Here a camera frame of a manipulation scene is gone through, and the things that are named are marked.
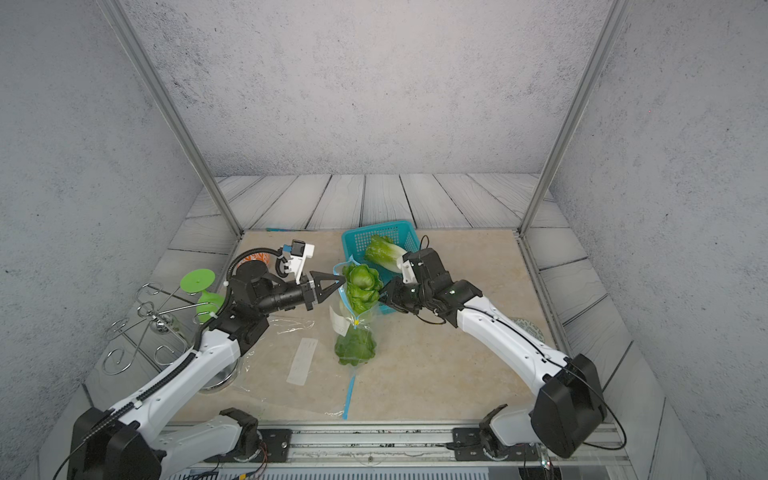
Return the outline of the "chinese cabbage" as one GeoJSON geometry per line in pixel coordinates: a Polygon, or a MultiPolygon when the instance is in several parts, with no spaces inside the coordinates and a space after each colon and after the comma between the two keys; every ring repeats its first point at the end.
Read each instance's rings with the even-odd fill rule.
{"type": "Polygon", "coordinates": [[[376,356],[377,343],[370,328],[350,327],[345,335],[336,337],[334,352],[341,365],[358,366],[376,356]]]}
{"type": "Polygon", "coordinates": [[[346,298],[354,314],[361,315],[378,304],[384,284],[377,270],[364,264],[348,264],[342,272],[346,298]]]}
{"type": "Polygon", "coordinates": [[[406,254],[407,251],[404,248],[396,245],[389,238],[373,235],[365,250],[364,258],[390,272],[400,273],[400,264],[406,254]]]}

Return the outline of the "teal plastic basket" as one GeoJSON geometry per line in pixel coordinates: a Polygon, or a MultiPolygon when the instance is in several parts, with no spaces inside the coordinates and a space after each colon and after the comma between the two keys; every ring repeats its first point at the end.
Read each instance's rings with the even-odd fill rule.
{"type": "Polygon", "coordinates": [[[395,261],[420,247],[415,227],[404,220],[347,230],[341,241],[345,259],[377,271],[384,284],[401,275],[395,261]]]}

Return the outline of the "clear zipper bag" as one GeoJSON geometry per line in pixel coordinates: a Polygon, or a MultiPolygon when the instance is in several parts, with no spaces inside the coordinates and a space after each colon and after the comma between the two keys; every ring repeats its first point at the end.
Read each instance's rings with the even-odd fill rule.
{"type": "Polygon", "coordinates": [[[241,359],[234,391],[269,420],[336,420],[352,377],[324,321],[280,315],[241,359]]]}
{"type": "Polygon", "coordinates": [[[337,264],[334,274],[345,280],[338,290],[338,303],[330,310],[336,334],[334,353],[341,365],[358,367],[376,356],[373,323],[381,315],[379,299],[384,283],[375,268],[352,257],[337,264]]]}

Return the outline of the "chinese cabbage top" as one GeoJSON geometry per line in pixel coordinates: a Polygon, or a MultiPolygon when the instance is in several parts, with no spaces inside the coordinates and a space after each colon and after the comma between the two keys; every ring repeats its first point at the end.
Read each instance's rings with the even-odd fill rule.
{"type": "Polygon", "coordinates": [[[373,235],[365,250],[364,258],[390,272],[400,273],[400,264],[406,254],[407,251],[404,248],[396,245],[389,238],[373,235]]]}

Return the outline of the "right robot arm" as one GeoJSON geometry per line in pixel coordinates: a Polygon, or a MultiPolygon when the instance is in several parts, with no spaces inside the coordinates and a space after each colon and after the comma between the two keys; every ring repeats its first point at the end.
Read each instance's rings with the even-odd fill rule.
{"type": "Polygon", "coordinates": [[[479,444],[502,460],[521,443],[539,441],[561,458],[571,457],[605,420],[609,409],[594,363],[548,346],[504,315],[480,289],[453,280],[438,253],[408,252],[400,272],[384,287],[382,303],[400,312],[431,311],[474,337],[512,368],[534,394],[529,410],[503,404],[479,424],[479,444]]]}

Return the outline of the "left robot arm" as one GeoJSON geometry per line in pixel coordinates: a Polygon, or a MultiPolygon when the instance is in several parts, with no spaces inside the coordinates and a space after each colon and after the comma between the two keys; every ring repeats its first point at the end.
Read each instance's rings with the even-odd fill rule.
{"type": "Polygon", "coordinates": [[[236,408],[173,435],[162,431],[190,399],[257,343],[270,314],[300,305],[311,309],[345,281],[312,271],[287,283],[263,262],[238,257],[227,272],[222,306],[200,327],[191,348],[110,409],[82,414],[59,472],[69,479],[163,479],[210,459],[266,462],[257,419],[236,408]]]}

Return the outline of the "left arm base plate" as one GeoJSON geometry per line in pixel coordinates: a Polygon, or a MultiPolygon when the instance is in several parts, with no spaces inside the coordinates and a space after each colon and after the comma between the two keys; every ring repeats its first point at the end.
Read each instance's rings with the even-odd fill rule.
{"type": "Polygon", "coordinates": [[[205,463],[286,463],[293,431],[291,429],[259,429],[246,436],[233,451],[204,460],[205,463]]]}

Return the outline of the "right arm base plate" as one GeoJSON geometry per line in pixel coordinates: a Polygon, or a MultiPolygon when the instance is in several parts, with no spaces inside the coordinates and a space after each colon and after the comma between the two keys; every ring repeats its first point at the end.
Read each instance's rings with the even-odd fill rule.
{"type": "Polygon", "coordinates": [[[490,429],[480,427],[460,427],[452,430],[452,439],[445,447],[454,453],[456,461],[479,462],[524,462],[539,458],[533,444],[518,443],[505,445],[498,440],[490,429]]]}

